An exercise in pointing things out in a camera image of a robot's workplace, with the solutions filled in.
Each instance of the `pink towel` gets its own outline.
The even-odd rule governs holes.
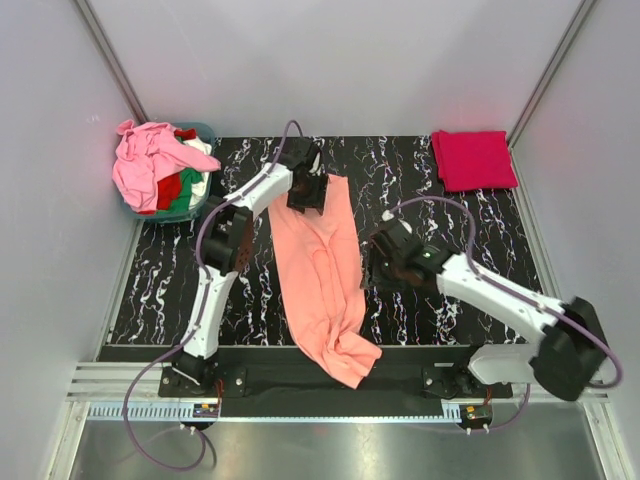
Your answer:
[[[438,177],[448,192],[518,186],[506,132],[434,132]]]
[[[112,174],[132,210],[157,210],[158,182],[186,167],[200,172],[220,170],[218,160],[181,144],[173,135],[172,125],[153,122],[133,125],[133,120],[127,120],[116,130],[122,140],[116,148],[118,159]]]
[[[365,302],[347,179],[329,175],[324,215],[287,208],[282,195],[269,206],[269,220],[296,344],[333,378],[356,388],[382,351],[358,334]]]

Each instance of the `gray wall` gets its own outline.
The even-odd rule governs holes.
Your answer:
[[[0,65],[0,465],[36,479],[133,228],[110,180],[130,113],[67,0],[3,2]]]
[[[563,295],[594,302],[626,366],[626,381],[611,397],[634,453],[640,444],[639,20],[637,0],[600,2],[515,148]]]
[[[579,3],[92,0],[149,115],[223,136],[509,129]]]

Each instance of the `salmon pink garment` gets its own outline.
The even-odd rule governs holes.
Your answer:
[[[324,215],[269,206],[269,220],[291,334],[336,380],[356,388],[382,351],[358,332],[365,313],[358,235],[346,178],[330,175]]]

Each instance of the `laundry basket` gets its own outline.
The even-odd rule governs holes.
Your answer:
[[[210,144],[212,147],[214,146],[216,136],[213,133],[213,130],[211,129],[211,127],[209,127],[208,125],[205,125],[204,123],[195,123],[195,122],[193,123],[181,122],[181,123],[174,123],[173,125],[176,128],[179,128],[181,130],[189,130],[191,128],[194,128],[200,140]],[[193,220],[200,214],[200,210],[206,203],[207,198],[209,197],[211,182],[212,181],[219,182],[220,175],[221,175],[221,171],[212,172],[211,175],[209,175],[209,178],[207,179],[207,188],[205,191],[205,195],[202,197],[202,200],[200,200],[200,202],[198,202],[196,205],[194,205],[192,208],[190,208],[186,212],[166,212],[166,213],[158,212],[154,215],[141,215],[131,210],[131,207],[127,205],[124,201],[122,203],[124,205],[124,208],[127,210],[127,212],[130,215],[140,220],[144,220],[145,222],[151,222],[151,223],[188,222],[190,220]]]

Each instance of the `marble tabletop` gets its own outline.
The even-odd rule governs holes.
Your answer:
[[[258,172],[279,139],[225,138],[214,155],[233,191]],[[328,173],[347,176],[361,250],[382,212],[417,195],[443,195],[430,138],[326,137]],[[509,191],[446,194],[478,222],[474,258],[510,280],[540,291],[522,223]],[[466,247],[468,222],[451,206],[414,204],[401,211],[414,231],[438,247]],[[196,294],[197,222],[145,223],[124,297],[107,344],[171,345],[182,337]],[[453,298],[424,292],[366,292],[361,334],[383,345],[484,344],[522,341],[502,323]],[[293,345],[271,246],[268,214],[256,220],[254,255],[233,286],[220,331],[222,345]]]

